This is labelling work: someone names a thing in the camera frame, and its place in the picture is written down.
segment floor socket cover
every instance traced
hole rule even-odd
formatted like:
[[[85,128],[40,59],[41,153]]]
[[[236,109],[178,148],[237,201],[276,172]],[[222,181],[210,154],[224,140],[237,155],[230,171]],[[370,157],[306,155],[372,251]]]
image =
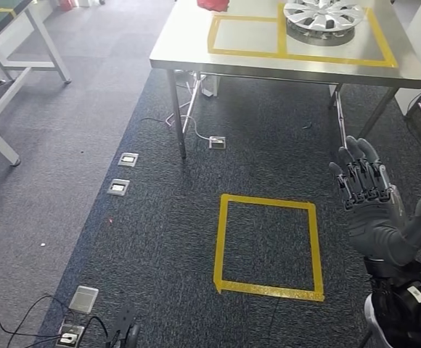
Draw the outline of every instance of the floor socket cover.
[[[209,148],[215,150],[225,150],[227,143],[224,136],[209,136]]]
[[[70,301],[69,308],[79,313],[89,314],[98,293],[98,289],[79,286]]]
[[[129,180],[113,179],[109,186],[107,193],[114,196],[125,196],[129,184]]]
[[[61,327],[61,335],[55,343],[55,348],[78,347],[81,334],[85,330],[84,326],[64,323]]]
[[[123,152],[119,160],[119,165],[126,167],[135,167],[137,164],[138,154],[131,154],[129,152]]]

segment red object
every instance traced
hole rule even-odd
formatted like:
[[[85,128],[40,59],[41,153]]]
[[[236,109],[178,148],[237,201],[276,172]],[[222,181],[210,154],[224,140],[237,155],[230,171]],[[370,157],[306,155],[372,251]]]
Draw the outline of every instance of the red object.
[[[59,3],[62,11],[70,11],[73,8],[73,4],[71,0],[59,0]]]
[[[222,12],[228,8],[230,0],[197,0],[197,6],[209,11]]]

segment dark gray carpet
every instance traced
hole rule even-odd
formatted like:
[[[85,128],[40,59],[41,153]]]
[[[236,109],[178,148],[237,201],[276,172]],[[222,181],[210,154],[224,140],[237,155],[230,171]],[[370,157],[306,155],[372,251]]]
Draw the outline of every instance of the dark gray carpet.
[[[348,133],[357,134],[383,93],[345,87]],[[141,121],[169,113],[165,74],[153,71],[57,295],[98,288],[93,313],[108,327],[122,306],[133,304],[142,326],[138,347],[356,347],[365,332],[362,308],[369,286],[328,173],[340,145],[328,99],[326,86],[224,78],[218,98],[200,97],[194,116],[205,136],[226,136],[227,150],[210,151],[190,129],[182,162],[175,130]],[[421,134],[421,118],[411,129]],[[394,102],[369,140],[412,213],[421,196],[421,149]],[[122,152],[140,158],[134,169],[118,167]],[[113,178],[131,180],[129,193],[106,195]],[[223,193],[314,203],[324,302],[281,299],[271,331],[277,298],[217,293],[212,271]],[[304,213],[239,203],[228,213],[224,279],[312,288]],[[59,323],[56,310],[41,332]],[[94,326],[83,345],[102,346]]]

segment floor power socket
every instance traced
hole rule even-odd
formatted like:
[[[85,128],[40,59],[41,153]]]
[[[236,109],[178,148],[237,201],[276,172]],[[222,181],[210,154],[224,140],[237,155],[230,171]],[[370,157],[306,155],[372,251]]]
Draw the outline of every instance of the floor power socket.
[[[63,324],[61,328],[60,339],[58,339],[55,348],[77,348],[79,344],[80,335],[85,327],[71,324]]]

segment white table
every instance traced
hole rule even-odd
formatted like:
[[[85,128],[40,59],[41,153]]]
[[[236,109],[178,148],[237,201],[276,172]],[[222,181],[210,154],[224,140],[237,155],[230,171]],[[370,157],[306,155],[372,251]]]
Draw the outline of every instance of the white table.
[[[57,71],[64,83],[70,83],[70,75],[64,64],[59,53],[55,48],[44,24],[32,9],[31,0],[8,1],[9,8],[0,7],[0,33],[11,24],[18,17],[25,13],[29,21],[33,25],[36,33],[39,34],[48,51],[51,61],[48,62],[11,62],[4,57],[0,52],[0,69],[5,76],[12,81],[12,85],[0,98],[0,114],[18,92],[29,76],[32,70],[39,71]],[[21,73],[14,79],[11,71],[21,71]],[[18,166],[21,163],[19,155],[14,151],[10,145],[0,136],[0,154],[8,160],[12,166]]]
[[[354,37],[339,46],[314,46],[286,35],[283,0],[231,0],[217,14],[178,1],[150,56],[153,68],[168,71],[175,124],[182,158],[188,116],[200,89],[200,74],[290,80],[330,86],[342,141],[346,131],[341,107],[343,83],[388,87],[360,132],[365,137],[399,88],[421,88],[421,64],[389,1],[354,0],[364,9]],[[174,70],[197,72],[184,124]]]

